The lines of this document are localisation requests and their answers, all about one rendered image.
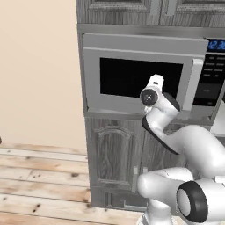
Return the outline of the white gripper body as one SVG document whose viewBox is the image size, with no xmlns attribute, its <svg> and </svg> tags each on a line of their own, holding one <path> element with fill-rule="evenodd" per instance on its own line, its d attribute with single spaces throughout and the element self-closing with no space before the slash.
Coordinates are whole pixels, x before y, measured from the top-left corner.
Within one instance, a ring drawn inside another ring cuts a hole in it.
<svg viewBox="0 0 225 225">
<path fill-rule="evenodd" d="M 148 86 L 155 85 L 155 86 L 158 87 L 159 89 L 162 89 L 162 88 L 163 88 L 163 82 L 164 82 L 163 76 L 154 74 L 154 75 L 149 79 Z"/>
</svg>

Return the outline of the grey arched-panel cupboard door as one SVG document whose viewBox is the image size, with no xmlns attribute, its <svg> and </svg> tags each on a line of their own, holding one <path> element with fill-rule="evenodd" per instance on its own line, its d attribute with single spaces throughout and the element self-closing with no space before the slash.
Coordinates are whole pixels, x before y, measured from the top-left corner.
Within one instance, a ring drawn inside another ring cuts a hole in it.
<svg viewBox="0 0 225 225">
<path fill-rule="evenodd" d="M 140 167 L 141 123 L 86 118 L 90 186 L 132 192 L 133 169 Z"/>
<path fill-rule="evenodd" d="M 200 178 L 198 171 L 187 161 L 184 155 L 171 153 L 148 131 L 144 131 L 140 173 L 143 173 L 143 167 L 148 167 L 148 171 L 184 167 L 193 174 L 195 179 Z"/>
</svg>

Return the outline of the grey wood cupboard door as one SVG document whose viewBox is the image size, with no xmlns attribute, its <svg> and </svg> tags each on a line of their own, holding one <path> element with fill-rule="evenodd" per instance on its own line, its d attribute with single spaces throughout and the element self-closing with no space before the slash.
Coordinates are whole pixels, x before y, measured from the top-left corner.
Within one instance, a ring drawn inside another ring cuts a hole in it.
<svg viewBox="0 0 225 225">
<path fill-rule="evenodd" d="M 159 25 L 225 28 L 225 0 L 177 0 L 173 16 L 167 16 L 169 0 L 162 1 Z"/>
<path fill-rule="evenodd" d="M 151 16 L 151 0 L 76 0 L 79 24 L 97 25 L 158 25 L 158 13 Z"/>
</svg>

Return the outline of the grey wood tall cabinet frame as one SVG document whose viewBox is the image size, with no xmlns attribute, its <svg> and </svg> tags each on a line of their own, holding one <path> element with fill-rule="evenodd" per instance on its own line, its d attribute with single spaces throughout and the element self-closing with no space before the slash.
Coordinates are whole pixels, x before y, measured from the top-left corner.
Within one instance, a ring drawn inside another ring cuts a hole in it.
<svg viewBox="0 0 225 225">
<path fill-rule="evenodd" d="M 212 128 L 225 93 L 225 28 L 81 24 L 78 44 L 84 119 L 138 121 L 143 145 L 147 130 L 140 93 L 158 74 L 164 78 L 163 92 L 181 109 L 164 132 L 173 134 L 187 125 Z M 204 63 L 192 110 L 184 111 L 193 59 Z M 137 186 L 136 192 L 90 189 L 93 207 L 143 211 L 147 206 Z"/>
</svg>

